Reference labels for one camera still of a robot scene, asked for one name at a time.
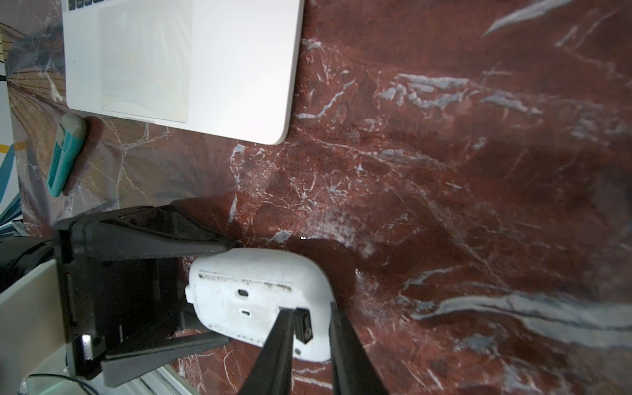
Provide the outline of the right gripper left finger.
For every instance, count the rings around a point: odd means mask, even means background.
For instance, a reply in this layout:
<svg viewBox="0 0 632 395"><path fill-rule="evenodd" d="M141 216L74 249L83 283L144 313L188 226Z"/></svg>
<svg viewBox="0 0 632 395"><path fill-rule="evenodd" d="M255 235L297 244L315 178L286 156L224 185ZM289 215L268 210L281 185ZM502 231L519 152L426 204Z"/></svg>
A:
<svg viewBox="0 0 632 395"><path fill-rule="evenodd" d="M289 394L294 342L294 311L282 309L239 395Z"/></svg>

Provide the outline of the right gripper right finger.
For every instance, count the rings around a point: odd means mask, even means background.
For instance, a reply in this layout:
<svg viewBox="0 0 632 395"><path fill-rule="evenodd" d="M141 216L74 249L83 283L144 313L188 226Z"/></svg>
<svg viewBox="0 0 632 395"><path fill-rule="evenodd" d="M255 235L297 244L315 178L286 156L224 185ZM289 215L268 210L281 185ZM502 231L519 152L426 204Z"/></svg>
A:
<svg viewBox="0 0 632 395"><path fill-rule="evenodd" d="M329 337L334 394L388 394L351 322L335 302Z"/></svg>

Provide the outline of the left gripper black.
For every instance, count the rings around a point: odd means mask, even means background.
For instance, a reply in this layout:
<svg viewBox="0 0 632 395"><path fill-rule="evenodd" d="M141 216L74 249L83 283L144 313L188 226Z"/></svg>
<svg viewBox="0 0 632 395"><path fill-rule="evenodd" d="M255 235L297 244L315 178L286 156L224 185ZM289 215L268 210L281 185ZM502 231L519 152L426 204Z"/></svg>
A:
<svg viewBox="0 0 632 395"><path fill-rule="evenodd" d="M186 356L224 347L206 332L174 337L184 313L178 260L237 240L173 205L131 207L54 226L69 373L116 388Z"/></svg>

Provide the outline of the white wireless mouse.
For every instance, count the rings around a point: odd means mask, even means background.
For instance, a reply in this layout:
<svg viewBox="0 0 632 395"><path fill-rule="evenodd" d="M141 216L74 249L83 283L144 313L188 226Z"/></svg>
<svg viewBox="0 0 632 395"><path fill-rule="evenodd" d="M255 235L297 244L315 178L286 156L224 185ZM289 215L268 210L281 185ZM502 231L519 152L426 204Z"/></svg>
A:
<svg viewBox="0 0 632 395"><path fill-rule="evenodd" d="M206 328L258 347L282 309L305 309L311 339L296 340L294 356L318 363L331 358L335 297L325 272L306 257L257 248L198 257L189 269L185 297Z"/></svg>

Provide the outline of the silver laptop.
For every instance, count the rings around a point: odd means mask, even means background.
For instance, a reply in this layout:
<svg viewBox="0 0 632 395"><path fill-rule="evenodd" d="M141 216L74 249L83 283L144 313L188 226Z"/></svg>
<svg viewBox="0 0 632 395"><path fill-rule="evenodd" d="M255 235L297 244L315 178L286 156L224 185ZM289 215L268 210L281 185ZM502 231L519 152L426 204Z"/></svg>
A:
<svg viewBox="0 0 632 395"><path fill-rule="evenodd" d="M277 145L303 15L301 1L65 1L67 104Z"/></svg>

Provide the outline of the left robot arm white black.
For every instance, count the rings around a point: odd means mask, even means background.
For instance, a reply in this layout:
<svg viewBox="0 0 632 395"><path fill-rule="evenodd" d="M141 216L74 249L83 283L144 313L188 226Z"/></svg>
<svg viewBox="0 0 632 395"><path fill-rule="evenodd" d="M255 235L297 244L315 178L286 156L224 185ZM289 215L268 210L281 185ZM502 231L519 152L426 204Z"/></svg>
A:
<svg viewBox="0 0 632 395"><path fill-rule="evenodd" d="M1 381L59 347L74 378L118 387L224 347L184 299L179 260L236 242L177 207L140 206L58 222L51 239L1 241Z"/></svg>

